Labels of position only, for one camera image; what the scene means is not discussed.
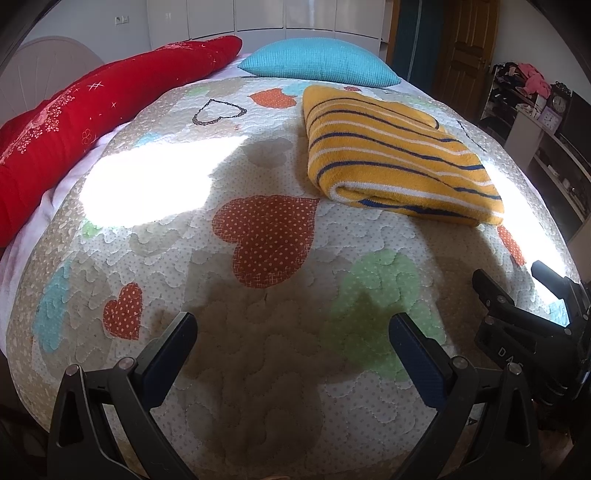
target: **quilt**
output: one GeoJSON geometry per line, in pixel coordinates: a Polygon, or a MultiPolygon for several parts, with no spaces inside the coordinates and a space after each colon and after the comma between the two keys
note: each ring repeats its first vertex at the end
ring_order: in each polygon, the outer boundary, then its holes
{"type": "MultiPolygon", "coordinates": [[[[483,268],[517,306],[563,322],[531,276],[535,260],[578,280],[518,167],[447,106],[309,80],[187,85],[144,109],[72,188],[22,277],[8,361],[48,429],[69,364],[111,367],[190,311],[196,345],[152,414],[200,478],[387,479],[435,414],[390,347],[390,317],[407,312],[450,355],[491,366],[473,343],[485,309],[472,273],[483,268]],[[310,85],[435,117],[480,158],[503,224],[324,197],[307,175],[310,85]]],[[[114,411],[109,419],[134,465],[114,411]]]]}

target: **folded towel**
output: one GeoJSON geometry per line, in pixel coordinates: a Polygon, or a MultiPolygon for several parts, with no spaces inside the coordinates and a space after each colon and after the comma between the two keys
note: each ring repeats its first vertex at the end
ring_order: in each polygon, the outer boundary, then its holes
{"type": "Polygon", "coordinates": [[[477,225],[503,203],[474,153],[432,116],[330,87],[303,96],[308,176],[329,199],[477,225]]]}

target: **green heart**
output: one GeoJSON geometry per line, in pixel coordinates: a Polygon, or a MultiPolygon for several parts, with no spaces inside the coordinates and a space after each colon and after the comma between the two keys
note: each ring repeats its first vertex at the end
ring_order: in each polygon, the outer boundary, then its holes
{"type": "Polygon", "coordinates": [[[421,331],[439,344],[446,335],[439,315],[418,298],[414,263],[392,250],[364,255],[344,278],[324,324],[320,341],[363,370],[406,380],[402,362],[388,339],[393,315],[407,312],[421,331]]]}

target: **white bed sheet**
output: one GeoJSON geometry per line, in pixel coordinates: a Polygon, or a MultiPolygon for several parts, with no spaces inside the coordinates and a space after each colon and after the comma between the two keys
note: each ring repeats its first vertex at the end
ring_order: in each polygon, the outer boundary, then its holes
{"type": "MultiPolygon", "coordinates": [[[[208,80],[221,80],[226,78],[252,76],[238,68],[238,64],[248,57],[248,55],[240,55],[233,62],[227,65],[222,70],[214,73],[210,77],[198,82],[208,80]]],[[[412,95],[420,95],[428,97],[426,93],[419,90],[410,83],[402,80],[396,86],[389,87],[392,90],[402,93],[410,93],[412,95]]],[[[41,199],[41,204],[29,218],[29,221],[19,231],[15,239],[7,247],[2,259],[0,260],[0,350],[6,355],[6,332],[8,328],[8,321],[12,312],[14,298],[17,294],[18,286],[21,281],[22,274],[27,266],[27,262],[35,245],[49,226],[54,215],[58,211],[62,202],[66,198],[68,192],[72,189],[74,184],[84,175],[90,168],[98,161],[107,144],[127,124],[123,124],[115,128],[113,131],[102,136],[96,143],[95,147],[80,160],[74,168],[70,170],[68,175],[59,183],[59,185],[44,193],[41,199]]]]}

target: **pink clothing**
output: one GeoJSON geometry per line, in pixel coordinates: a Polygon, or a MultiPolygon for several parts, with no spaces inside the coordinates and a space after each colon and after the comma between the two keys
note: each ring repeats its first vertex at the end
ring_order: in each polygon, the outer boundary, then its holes
{"type": "Polygon", "coordinates": [[[544,80],[544,76],[533,65],[520,63],[519,69],[525,78],[527,78],[524,90],[528,95],[537,92],[546,99],[550,96],[550,85],[548,85],[548,82],[544,80]]]}

